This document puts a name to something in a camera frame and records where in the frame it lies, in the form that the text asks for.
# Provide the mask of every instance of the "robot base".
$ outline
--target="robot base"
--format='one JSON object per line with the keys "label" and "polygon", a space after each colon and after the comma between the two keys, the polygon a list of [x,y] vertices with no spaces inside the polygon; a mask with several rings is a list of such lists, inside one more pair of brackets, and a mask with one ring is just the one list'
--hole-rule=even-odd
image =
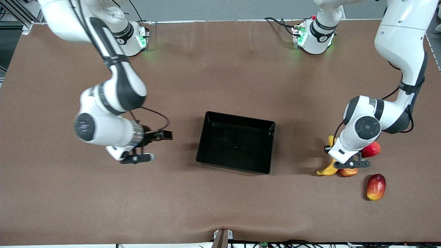
{"label": "robot base", "polygon": [[126,44],[120,45],[126,56],[135,56],[140,51],[147,49],[147,44],[149,42],[149,29],[136,22],[130,22],[130,24],[133,26],[134,32],[127,40]]}
{"label": "robot base", "polygon": [[301,47],[307,53],[320,54],[331,45],[334,34],[327,41],[318,42],[310,31],[310,25],[313,21],[313,19],[309,19],[296,26],[296,28],[292,28],[294,34],[300,35],[300,37],[292,36],[292,38],[295,48]]}

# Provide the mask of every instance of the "gray floor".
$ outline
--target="gray floor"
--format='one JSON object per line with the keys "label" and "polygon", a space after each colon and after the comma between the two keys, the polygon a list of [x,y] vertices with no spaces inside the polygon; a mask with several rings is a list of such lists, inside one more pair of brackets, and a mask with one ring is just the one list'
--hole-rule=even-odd
{"label": "gray floor", "polygon": [[[132,0],[142,19],[149,21],[186,20],[238,20],[263,19],[265,17],[302,19],[317,13],[312,0]],[[122,7],[129,13],[129,20],[138,21],[135,9],[129,2]],[[366,0],[345,5],[347,19],[378,19],[383,16],[385,1]],[[441,57],[441,34],[434,28],[441,23],[435,16],[427,36],[435,55]],[[0,65],[8,68],[20,37],[19,30],[0,30]]]}

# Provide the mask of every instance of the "brown table surface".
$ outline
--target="brown table surface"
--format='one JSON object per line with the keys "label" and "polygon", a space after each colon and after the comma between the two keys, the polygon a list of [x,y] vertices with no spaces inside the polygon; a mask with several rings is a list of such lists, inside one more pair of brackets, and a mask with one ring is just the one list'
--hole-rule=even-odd
{"label": "brown table surface", "polygon": [[[81,92],[110,77],[92,45],[35,25],[0,90],[0,244],[201,242],[218,228],[236,240],[440,241],[441,76],[431,54],[414,131],[383,133],[382,153],[354,177],[315,176],[347,102],[398,85],[400,72],[374,48],[378,24],[342,22],[316,56],[266,22],[158,25],[131,61],[149,89],[145,106],[170,117],[174,140],[147,146],[157,160],[137,165],[73,132]],[[271,174],[199,165],[206,111],[275,121]],[[367,201],[375,173],[387,190]]]}

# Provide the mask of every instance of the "circular joint cap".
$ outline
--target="circular joint cap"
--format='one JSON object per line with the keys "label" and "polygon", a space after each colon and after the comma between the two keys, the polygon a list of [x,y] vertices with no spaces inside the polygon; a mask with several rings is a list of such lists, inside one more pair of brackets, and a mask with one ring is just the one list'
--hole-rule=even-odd
{"label": "circular joint cap", "polygon": [[377,119],[371,116],[363,116],[355,123],[355,131],[360,138],[369,140],[380,133],[381,126]]}

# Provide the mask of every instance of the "black strap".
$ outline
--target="black strap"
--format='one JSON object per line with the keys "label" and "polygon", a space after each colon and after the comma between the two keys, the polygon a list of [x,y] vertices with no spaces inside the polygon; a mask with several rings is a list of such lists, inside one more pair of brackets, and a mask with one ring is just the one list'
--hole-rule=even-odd
{"label": "black strap", "polygon": [[383,115],[383,109],[385,108],[385,101],[381,99],[377,99],[377,107],[375,108],[375,114],[374,117],[377,120],[381,119],[381,116]]}
{"label": "black strap", "polygon": [[104,107],[112,114],[119,115],[124,112],[120,112],[116,109],[114,109],[112,106],[110,106],[109,102],[107,101],[106,95],[104,94],[104,83],[100,84],[98,86],[98,97],[100,98],[101,103],[104,105]]}
{"label": "black strap", "polygon": [[104,63],[106,64],[106,66],[109,68],[112,65],[115,65],[119,62],[129,62],[129,58],[127,58],[126,55],[120,55],[117,54],[116,56],[104,56]]}
{"label": "black strap", "polygon": [[399,83],[399,85],[398,85],[398,88],[400,88],[401,90],[405,91],[406,95],[410,95],[412,93],[418,93],[419,89],[421,88],[422,83],[424,83],[425,79],[426,79],[426,77],[423,77],[422,80],[421,80],[421,83],[419,85],[415,85],[415,86],[405,84],[405,83],[403,83],[403,81],[401,81]]}
{"label": "black strap", "polygon": [[338,24],[335,26],[331,26],[331,27],[325,26],[325,25],[321,24],[317,18],[315,18],[315,23],[317,24],[317,26],[319,28],[324,29],[324,30],[334,30],[338,26]]}
{"label": "black strap", "polygon": [[317,42],[323,43],[326,42],[331,36],[334,34],[334,32],[331,32],[329,34],[322,34],[317,31],[317,29],[314,28],[314,22],[310,25],[311,34],[316,37]]}

